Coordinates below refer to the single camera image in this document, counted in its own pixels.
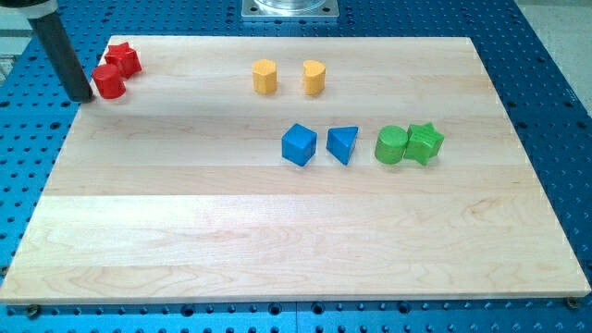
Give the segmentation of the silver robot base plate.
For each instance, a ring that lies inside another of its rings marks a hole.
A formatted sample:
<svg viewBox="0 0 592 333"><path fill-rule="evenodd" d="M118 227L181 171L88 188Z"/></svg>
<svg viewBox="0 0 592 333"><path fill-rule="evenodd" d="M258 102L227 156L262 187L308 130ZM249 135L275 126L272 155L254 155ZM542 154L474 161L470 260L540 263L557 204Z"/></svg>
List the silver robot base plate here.
<svg viewBox="0 0 592 333"><path fill-rule="evenodd" d="M241 0L244 19L335 19L338 0Z"/></svg>

